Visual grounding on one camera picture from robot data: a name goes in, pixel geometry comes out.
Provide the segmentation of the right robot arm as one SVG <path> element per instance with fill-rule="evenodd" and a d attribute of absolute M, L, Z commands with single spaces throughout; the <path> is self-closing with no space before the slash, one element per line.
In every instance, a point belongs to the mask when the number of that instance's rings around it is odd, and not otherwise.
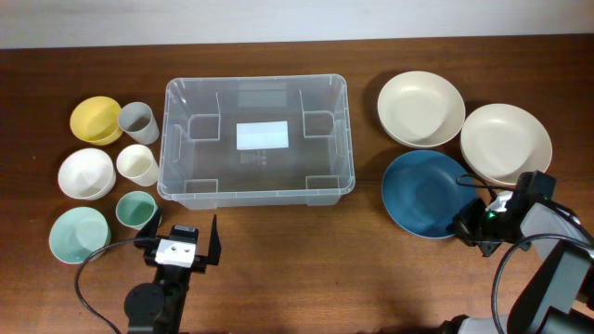
<path fill-rule="evenodd" d="M 522 173 L 513 188 L 489 186 L 489 203 L 475 199 L 454 218 L 455 235 L 489 257 L 510 244 L 491 290 L 491 318 L 466 315 L 445 321 L 440 333 L 590 333 L 592 317 L 575 302 L 593 306 L 593 236 L 576 214 L 553 201 L 555 178 Z M 503 270 L 517 250 L 535 249 L 542 261 L 507 315 L 498 311 Z"/>

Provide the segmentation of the cream bowl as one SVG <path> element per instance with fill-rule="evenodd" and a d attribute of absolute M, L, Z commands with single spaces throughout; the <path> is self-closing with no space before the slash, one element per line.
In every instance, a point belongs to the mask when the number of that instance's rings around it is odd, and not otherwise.
<path fill-rule="evenodd" d="M 410 148 L 434 148 L 453 139 L 466 119 L 458 89 L 447 79 L 427 71 L 394 76 L 377 101 L 383 130 Z"/>
<path fill-rule="evenodd" d="M 552 143 L 543 124 L 509 104 L 473 111 L 461 128 L 460 148 L 475 173 L 506 186 L 515 185 L 521 173 L 544 173 L 552 161 Z"/>

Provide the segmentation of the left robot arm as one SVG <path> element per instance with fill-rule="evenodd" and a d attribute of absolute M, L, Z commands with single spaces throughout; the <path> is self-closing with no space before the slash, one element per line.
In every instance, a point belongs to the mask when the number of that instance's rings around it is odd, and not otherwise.
<path fill-rule="evenodd" d="M 134 245 L 143 251 L 145 264 L 156 268 L 152 281 L 135 286 L 126 296 L 124 312 L 129 333 L 177 333 L 181 325 L 189 281 L 209 265 L 219 264 L 222 246 L 213 218 L 209 249 L 198 255 L 199 230 L 175 225 L 159 236 L 161 210 L 155 211 L 136 234 Z"/>

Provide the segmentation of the dark blue bowl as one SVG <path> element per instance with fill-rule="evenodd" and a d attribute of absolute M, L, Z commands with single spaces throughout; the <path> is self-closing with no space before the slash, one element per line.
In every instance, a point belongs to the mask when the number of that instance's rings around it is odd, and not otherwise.
<path fill-rule="evenodd" d="M 412 235 L 451 238 L 455 215 L 478 198 L 475 189 L 456 183 L 465 173 L 441 152 L 410 151 L 387 167 L 381 181 L 383 205 L 392 220 Z"/>

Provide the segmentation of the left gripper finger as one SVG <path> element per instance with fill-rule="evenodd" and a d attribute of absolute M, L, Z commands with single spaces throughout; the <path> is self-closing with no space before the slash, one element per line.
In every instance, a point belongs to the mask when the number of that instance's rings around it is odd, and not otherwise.
<path fill-rule="evenodd" d="M 148 222 L 136 234 L 137 248 L 154 248 L 158 242 L 156 233 L 161 223 L 161 208 L 157 208 Z"/>
<path fill-rule="evenodd" d="M 221 257 L 222 245 L 217 230 L 217 216 L 213 216 L 208 249 L 208 265 L 218 265 Z"/>

